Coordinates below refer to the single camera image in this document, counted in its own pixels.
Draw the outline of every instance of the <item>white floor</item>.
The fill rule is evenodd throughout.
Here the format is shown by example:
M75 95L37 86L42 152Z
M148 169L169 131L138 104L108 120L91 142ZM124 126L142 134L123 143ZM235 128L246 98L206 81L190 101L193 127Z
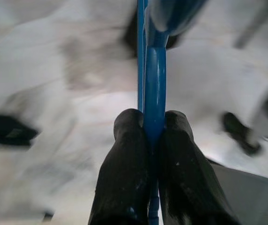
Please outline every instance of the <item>white floor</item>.
M187 115L208 158L268 177L268 142L248 157L219 123L231 111L250 124L268 90L268 21L246 49L233 48L262 3L209 1L181 45L168 51L167 109ZM136 62L119 41L134 6L0 0L0 113L41 131L27 152L0 146L1 212L35 206L55 211L50 224L87 223L114 119L136 107Z

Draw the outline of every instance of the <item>blue frame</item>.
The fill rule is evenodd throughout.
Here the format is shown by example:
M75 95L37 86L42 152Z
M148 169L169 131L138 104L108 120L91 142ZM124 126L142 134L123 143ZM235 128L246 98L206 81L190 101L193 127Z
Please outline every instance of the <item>blue frame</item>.
M154 147L164 129L165 47L168 36L187 30L207 0L137 1L138 109L144 114L143 127L151 145L152 187L149 224L158 225L159 197Z

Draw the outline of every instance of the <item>blurry floor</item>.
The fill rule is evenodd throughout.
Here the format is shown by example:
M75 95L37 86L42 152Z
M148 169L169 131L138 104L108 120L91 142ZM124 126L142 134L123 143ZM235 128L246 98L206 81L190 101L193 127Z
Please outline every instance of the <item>blurry floor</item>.
M50 224L87 223L114 119L136 107L136 62L119 40L134 2L0 0L0 112L44 128L28 152L0 147L1 211L33 204L55 210ZM187 115L208 158L268 177L268 142L248 157L219 123L231 111L249 124L268 89L268 22L233 48L260 2L210 1L168 51L167 109Z

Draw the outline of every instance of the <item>white tile floor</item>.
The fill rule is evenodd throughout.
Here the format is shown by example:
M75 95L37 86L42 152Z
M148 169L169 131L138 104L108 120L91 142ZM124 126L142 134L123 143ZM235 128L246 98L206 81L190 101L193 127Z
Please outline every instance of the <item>white tile floor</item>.
M223 111L250 124L268 89L268 22L233 48L262 1L209 2L168 51L167 109L187 115L207 157L268 177L268 143L248 157L219 124ZM87 223L113 121L136 107L135 60L119 42L134 3L0 0L0 112L42 131L28 152L0 147L0 211L31 203L55 210L50 224Z

